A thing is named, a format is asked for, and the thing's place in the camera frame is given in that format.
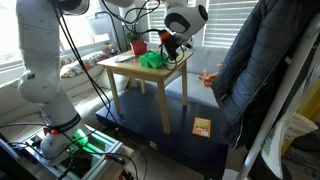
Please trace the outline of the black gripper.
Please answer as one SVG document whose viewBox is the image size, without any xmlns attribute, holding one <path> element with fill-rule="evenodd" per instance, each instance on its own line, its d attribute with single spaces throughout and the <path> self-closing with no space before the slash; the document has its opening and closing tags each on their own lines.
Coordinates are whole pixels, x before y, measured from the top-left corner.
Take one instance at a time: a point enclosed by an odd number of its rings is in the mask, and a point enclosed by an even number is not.
<svg viewBox="0 0 320 180">
<path fill-rule="evenodd" d="M 166 30 L 161 30 L 159 32 L 159 37 L 168 54 L 168 58 L 170 60 L 176 60 L 178 57 L 176 50 L 179 47 L 179 45 L 176 43 L 176 38 Z"/>
</svg>

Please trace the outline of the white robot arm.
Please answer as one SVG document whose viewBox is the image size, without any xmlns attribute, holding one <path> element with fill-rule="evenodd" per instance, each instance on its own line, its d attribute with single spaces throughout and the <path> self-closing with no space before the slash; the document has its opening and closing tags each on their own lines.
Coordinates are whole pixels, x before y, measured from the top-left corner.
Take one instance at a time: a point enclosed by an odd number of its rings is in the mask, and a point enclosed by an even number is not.
<svg viewBox="0 0 320 180">
<path fill-rule="evenodd" d="M 65 15 L 82 15 L 90 0 L 17 0 L 19 48 L 25 70 L 18 84 L 20 96 L 46 116 L 48 133 L 40 144 L 40 160 L 49 166 L 69 157 L 71 137 L 87 132 L 60 83 L 59 23 Z"/>
</svg>

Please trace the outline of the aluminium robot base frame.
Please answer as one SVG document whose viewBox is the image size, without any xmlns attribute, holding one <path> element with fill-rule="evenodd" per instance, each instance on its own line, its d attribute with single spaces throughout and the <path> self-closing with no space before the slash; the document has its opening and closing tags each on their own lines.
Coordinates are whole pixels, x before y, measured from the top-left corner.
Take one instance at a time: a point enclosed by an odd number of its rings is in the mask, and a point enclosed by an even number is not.
<svg viewBox="0 0 320 180">
<path fill-rule="evenodd" d="M 131 161 L 122 142 L 88 127 L 89 133 L 78 130 L 74 137 L 49 159 L 40 149 L 44 132 L 36 131 L 23 142 L 25 150 L 58 180 L 117 180 Z"/>
</svg>

